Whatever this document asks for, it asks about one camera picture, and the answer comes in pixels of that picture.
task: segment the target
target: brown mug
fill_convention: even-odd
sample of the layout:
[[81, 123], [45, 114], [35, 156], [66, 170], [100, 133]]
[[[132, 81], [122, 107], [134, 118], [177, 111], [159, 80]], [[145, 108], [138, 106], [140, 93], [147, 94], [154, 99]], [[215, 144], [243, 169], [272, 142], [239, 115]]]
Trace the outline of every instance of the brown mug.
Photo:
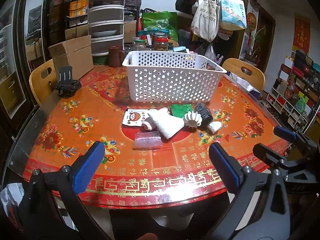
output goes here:
[[109, 63], [110, 67], [121, 67], [125, 58], [125, 52], [122, 46], [112, 46], [109, 48]]

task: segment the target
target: bolt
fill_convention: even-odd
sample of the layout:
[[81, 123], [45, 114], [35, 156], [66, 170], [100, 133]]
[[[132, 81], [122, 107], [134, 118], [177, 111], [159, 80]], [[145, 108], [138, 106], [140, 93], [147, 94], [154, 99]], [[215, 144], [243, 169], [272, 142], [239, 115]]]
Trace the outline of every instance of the bolt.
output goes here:
[[242, 170], [246, 173], [250, 173], [252, 171], [252, 169], [249, 166], [244, 166]]
[[64, 165], [64, 166], [61, 168], [61, 170], [62, 170], [63, 172], [68, 172], [68, 171], [70, 171], [70, 166]]
[[281, 175], [281, 172], [278, 169], [275, 169], [273, 173], [276, 174], [277, 176]]
[[33, 175], [38, 175], [40, 172], [41, 172], [41, 170], [35, 169], [35, 170], [33, 170], [32, 174]]

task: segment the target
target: stacked storage drawers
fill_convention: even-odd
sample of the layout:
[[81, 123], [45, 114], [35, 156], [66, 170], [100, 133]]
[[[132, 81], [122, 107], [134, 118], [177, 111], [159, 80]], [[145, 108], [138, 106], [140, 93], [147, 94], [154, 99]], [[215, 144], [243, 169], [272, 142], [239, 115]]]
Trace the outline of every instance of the stacked storage drawers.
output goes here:
[[89, 0], [88, 27], [92, 56], [106, 56], [109, 47], [124, 46], [124, 0]]

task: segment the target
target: tiled floor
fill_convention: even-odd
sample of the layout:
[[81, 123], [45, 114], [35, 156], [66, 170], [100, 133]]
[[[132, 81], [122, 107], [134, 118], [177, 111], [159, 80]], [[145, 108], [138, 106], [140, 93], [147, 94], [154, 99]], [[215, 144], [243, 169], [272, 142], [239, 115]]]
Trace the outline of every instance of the tiled floor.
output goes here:
[[[270, 170], [265, 170], [264, 173], [270, 173]], [[260, 195], [260, 191], [255, 192], [253, 194], [253, 197], [250, 201], [250, 204], [240, 221], [237, 230], [243, 228], [247, 225], [251, 214], [255, 208], [255, 205], [258, 201]], [[229, 193], [229, 199], [230, 202], [235, 197], [234, 194]], [[64, 207], [63, 203], [59, 198], [56, 198], [57, 204], [61, 207]], [[92, 217], [96, 220], [96, 222], [99, 224], [99, 226], [112, 238], [114, 238], [113, 231], [112, 231], [112, 225], [110, 221], [110, 213], [108, 209], [95, 207], [95, 206], [86, 206], [88, 212], [92, 215]], [[149, 210], [149, 213], [151, 217], [161, 226], [168, 227], [175, 230], [183, 230], [185, 229], [188, 224], [190, 223], [190, 220], [192, 218], [192, 215], [180, 217], [176, 212], [170, 213], [170, 211], [166, 210], [164, 213], [161, 209], [152, 209]]]

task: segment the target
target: orange tablecloth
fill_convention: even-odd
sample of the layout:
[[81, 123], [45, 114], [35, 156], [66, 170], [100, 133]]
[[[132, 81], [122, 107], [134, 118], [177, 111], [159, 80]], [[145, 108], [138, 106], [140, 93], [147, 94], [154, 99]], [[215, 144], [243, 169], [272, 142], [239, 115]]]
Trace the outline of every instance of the orange tablecloth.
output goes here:
[[221, 143], [243, 165], [262, 171], [267, 166], [253, 156], [263, 143], [278, 153], [288, 143], [273, 135], [277, 124], [237, 85], [223, 77], [208, 104], [221, 121], [216, 134], [184, 128], [160, 149], [133, 150], [140, 129], [122, 125], [126, 108], [161, 108], [167, 102], [135, 103], [130, 99], [125, 68], [96, 66], [81, 79], [82, 88], [61, 99], [50, 114], [27, 162], [33, 169], [56, 171], [71, 165], [96, 140], [105, 144], [105, 158], [85, 193], [84, 202], [108, 208], [150, 208], [189, 203], [220, 194], [225, 187], [208, 157], [208, 147]]

